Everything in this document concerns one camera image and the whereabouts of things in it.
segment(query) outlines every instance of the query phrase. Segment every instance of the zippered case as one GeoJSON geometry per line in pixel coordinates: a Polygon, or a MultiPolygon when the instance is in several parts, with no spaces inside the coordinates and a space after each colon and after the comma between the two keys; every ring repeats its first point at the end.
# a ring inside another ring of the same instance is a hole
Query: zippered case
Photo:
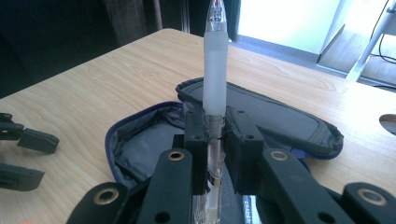
{"type": "MultiPolygon", "coordinates": [[[[186,112],[202,106],[202,78],[180,83],[176,91],[181,102],[151,106],[120,120],[107,132],[106,155],[117,182],[131,189],[151,177],[160,154],[172,148],[174,135],[184,133],[186,112]]],[[[305,156],[329,160],[342,150],[344,136],[334,125],[254,91],[228,83],[227,105],[249,115],[266,147],[290,150],[305,166],[305,156]]],[[[233,195],[227,174],[222,183],[222,206],[242,211],[242,198],[233,195]]],[[[239,216],[234,215],[230,223],[236,223],[235,219],[242,223],[239,216]]]]}

